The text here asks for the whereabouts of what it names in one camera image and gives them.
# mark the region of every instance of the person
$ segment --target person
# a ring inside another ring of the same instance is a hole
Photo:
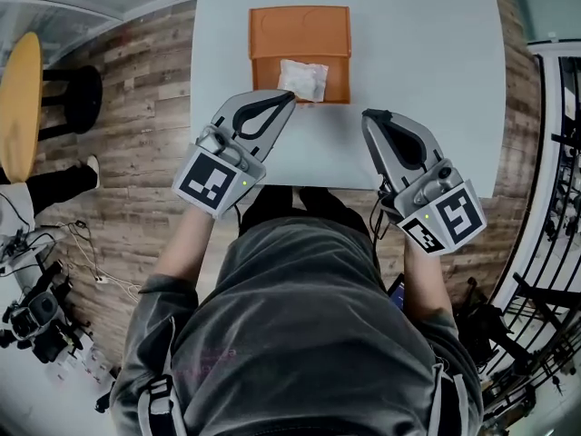
[[[324,188],[299,191],[306,210],[292,197],[261,190],[200,305],[214,220],[185,212],[133,312],[111,395],[118,432],[142,433],[140,396],[166,372],[187,434],[476,434],[477,370],[439,258],[405,242],[402,312],[361,217]]]
[[[32,176],[25,183],[10,183],[0,169],[0,236],[6,240],[18,231],[30,233],[42,210],[99,185],[99,161],[94,155],[64,171]]]

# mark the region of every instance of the black pants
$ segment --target black pants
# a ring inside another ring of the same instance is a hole
[[[246,233],[252,226],[275,218],[312,216],[344,224],[369,237],[363,218],[354,210],[346,207],[325,187],[304,187],[299,191],[299,197],[304,203],[306,211],[292,207],[292,187],[265,185],[242,217],[240,235]]]
[[[0,184],[10,184],[4,170],[0,170]],[[66,202],[79,193],[89,191],[97,185],[97,173],[86,164],[71,166],[64,171],[38,174],[26,181],[33,201],[34,216],[53,203]]]

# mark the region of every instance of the plastic bag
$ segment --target plastic bag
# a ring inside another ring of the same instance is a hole
[[[325,64],[304,64],[292,60],[281,60],[279,89],[294,92],[298,97],[311,102],[322,102],[329,67]]]

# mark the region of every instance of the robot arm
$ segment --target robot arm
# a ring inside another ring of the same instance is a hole
[[[381,209],[424,252],[454,252],[486,227],[472,183],[444,158],[425,126],[387,110],[366,110],[363,136],[383,184]]]
[[[253,91],[231,97],[191,145],[173,191],[214,218],[222,216],[266,175],[262,164],[296,104],[294,93]],[[274,108],[255,132],[244,124]]]

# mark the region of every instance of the orange box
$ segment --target orange box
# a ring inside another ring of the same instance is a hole
[[[251,9],[248,39],[254,90],[276,89],[281,60],[289,59],[328,66],[323,103],[350,102],[351,33],[347,6]]]

